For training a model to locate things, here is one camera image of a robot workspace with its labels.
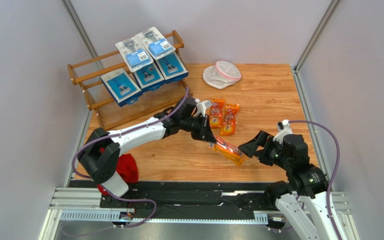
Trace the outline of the orange Bic razor bag front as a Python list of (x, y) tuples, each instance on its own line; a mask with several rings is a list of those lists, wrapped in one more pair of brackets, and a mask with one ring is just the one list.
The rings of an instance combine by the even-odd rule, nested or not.
[(235, 145), (224, 140), (220, 136), (216, 136), (216, 143), (209, 143), (208, 148), (212, 149), (226, 159), (232, 161), (235, 165), (241, 166), (248, 157)]

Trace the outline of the large blue Harry's razor box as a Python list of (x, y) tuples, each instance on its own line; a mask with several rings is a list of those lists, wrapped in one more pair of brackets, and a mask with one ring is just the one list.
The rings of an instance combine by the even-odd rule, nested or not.
[(135, 71), (133, 76), (142, 92), (155, 91), (166, 84), (163, 74), (155, 63)]

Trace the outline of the small blue Harry's razor box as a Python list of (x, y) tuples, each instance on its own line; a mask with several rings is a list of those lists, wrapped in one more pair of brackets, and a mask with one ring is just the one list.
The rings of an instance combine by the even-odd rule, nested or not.
[(136, 81), (123, 68), (102, 74), (100, 80), (119, 107), (131, 105), (143, 95)]

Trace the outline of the gillette razor blister pack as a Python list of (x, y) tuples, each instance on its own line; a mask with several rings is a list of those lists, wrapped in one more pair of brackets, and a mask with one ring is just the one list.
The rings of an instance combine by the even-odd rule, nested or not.
[(162, 59), (175, 52), (175, 47), (156, 28), (150, 27), (135, 35), (154, 60)]
[(154, 60), (136, 37), (115, 44), (131, 73), (151, 65)]

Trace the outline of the Gillette razor blister pack front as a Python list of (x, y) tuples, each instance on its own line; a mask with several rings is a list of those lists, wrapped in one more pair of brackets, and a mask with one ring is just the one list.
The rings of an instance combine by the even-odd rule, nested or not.
[(131, 73), (151, 65), (154, 60), (136, 37), (115, 44)]

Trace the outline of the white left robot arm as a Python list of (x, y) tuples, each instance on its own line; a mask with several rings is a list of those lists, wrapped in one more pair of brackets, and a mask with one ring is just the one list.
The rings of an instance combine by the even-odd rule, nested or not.
[(121, 130), (95, 129), (84, 146), (75, 154), (91, 180), (110, 195), (122, 197), (129, 190), (128, 184), (116, 171), (119, 157), (148, 142), (162, 140), (179, 131), (190, 133), (192, 139), (216, 143), (206, 110), (210, 100), (200, 101), (186, 95), (168, 110), (159, 112), (148, 120)]

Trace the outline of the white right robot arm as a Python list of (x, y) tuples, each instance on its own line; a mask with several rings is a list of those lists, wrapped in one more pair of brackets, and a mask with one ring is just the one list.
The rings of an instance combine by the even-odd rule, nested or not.
[(249, 158), (276, 165), (286, 172), (288, 181), (268, 185), (265, 203), (277, 208), (302, 240), (345, 240), (331, 199), (329, 182), (323, 171), (310, 163), (308, 145), (302, 135), (260, 131), (239, 146)]

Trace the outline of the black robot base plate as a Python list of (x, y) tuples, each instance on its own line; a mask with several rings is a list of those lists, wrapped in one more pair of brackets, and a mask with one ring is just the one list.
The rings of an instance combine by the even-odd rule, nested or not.
[(267, 182), (192, 182), (140, 181), (130, 184), (125, 199), (143, 199), (127, 203), (102, 196), (101, 208), (129, 209), (136, 218), (145, 218), (153, 210), (153, 219), (164, 220), (253, 220), (258, 211), (278, 214), (265, 196)]

